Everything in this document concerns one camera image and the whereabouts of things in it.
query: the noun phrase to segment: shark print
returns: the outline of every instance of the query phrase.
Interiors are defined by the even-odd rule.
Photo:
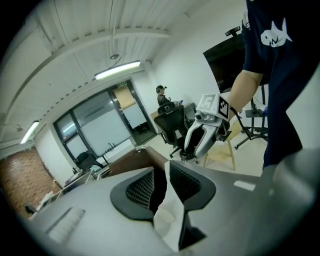
[[[278,29],[272,21],[271,29],[267,29],[261,34],[261,42],[264,45],[271,47],[283,46],[287,39],[292,42],[287,33],[286,18],[283,19],[282,30]]]

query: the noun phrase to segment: brick wall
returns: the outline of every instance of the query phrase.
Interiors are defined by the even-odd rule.
[[[0,161],[0,184],[13,209],[27,216],[25,204],[37,207],[46,193],[60,190],[41,163],[35,147]]]

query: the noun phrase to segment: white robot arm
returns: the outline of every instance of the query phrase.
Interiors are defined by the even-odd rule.
[[[230,134],[229,111],[229,103],[219,93],[204,94],[184,141],[185,152],[194,152],[201,158],[216,140],[225,141]]]

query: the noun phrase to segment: person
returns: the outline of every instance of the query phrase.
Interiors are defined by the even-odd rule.
[[[158,85],[155,89],[155,91],[157,93],[157,100],[158,100],[159,107],[161,107],[163,104],[170,102],[170,100],[168,100],[165,96],[166,88],[167,87],[163,87],[162,85]]]
[[[320,61],[319,42],[313,36],[319,30],[318,8],[310,5],[312,2],[246,0],[241,32],[245,60],[228,102],[237,112],[241,111],[255,95],[263,74],[269,77],[265,167],[278,164],[302,148],[286,110]]]

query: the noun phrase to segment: ceiling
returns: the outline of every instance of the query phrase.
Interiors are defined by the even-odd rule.
[[[46,0],[26,19],[0,66],[0,143],[21,139],[94,75],[155,58],[181,15],[208,0]],[[121,59],[112,60],[112,54]],[[14,126],[20,125],[22,132]]]

